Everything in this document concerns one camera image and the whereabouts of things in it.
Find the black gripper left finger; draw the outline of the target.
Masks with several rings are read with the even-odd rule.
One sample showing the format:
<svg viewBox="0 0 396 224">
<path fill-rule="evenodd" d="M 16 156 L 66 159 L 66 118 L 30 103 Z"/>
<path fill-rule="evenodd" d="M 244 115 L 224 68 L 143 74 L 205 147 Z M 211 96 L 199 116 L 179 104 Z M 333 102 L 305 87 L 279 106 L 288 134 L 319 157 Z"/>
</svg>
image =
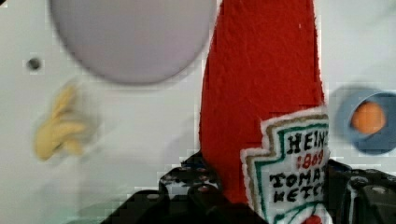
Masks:
<svg viewBox="0 0 396 224">
<path fill-rule="evenodd" d="M 133 194 L 100 224 L 268 224 L 244 203 L 230 202 L 219 176 L 198 152 Z"/>
</svg>

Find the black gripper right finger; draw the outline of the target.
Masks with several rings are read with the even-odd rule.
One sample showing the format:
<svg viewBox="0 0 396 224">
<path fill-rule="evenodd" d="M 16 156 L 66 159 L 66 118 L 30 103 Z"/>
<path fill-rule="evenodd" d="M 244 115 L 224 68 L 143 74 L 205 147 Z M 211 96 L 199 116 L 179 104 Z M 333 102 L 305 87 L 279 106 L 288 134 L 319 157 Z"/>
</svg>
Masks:
<svg viewBox="0 0 396 224">
<path fill-rule="evenodd" d="M 325 205 L 333 224 L 396 224 L 396 179 L 329 160 Z"/>
</svg>

